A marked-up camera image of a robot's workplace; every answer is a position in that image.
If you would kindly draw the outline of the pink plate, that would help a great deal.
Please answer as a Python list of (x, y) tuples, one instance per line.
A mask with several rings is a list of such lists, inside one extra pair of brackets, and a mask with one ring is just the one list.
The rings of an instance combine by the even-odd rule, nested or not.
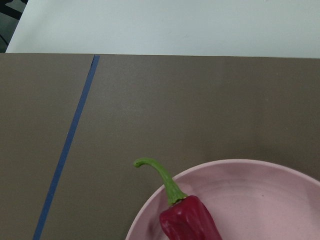
[(224, 240), (317, 240), (320, 183), (275, 163), (225, 159), (174, 177), (207, 207)]

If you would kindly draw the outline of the red chili pepper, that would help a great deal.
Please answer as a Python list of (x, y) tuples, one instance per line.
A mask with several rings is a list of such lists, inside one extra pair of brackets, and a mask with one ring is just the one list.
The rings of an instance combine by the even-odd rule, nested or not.
[(162, 231), (170, 240), (221, 240), (214, 219), (195, 195), (187, 195), (170, 173), (155, 159), (142, 157), (133, 163), (136, 168), (148, 165), (160, 175), (169, 208), (159, 215)]

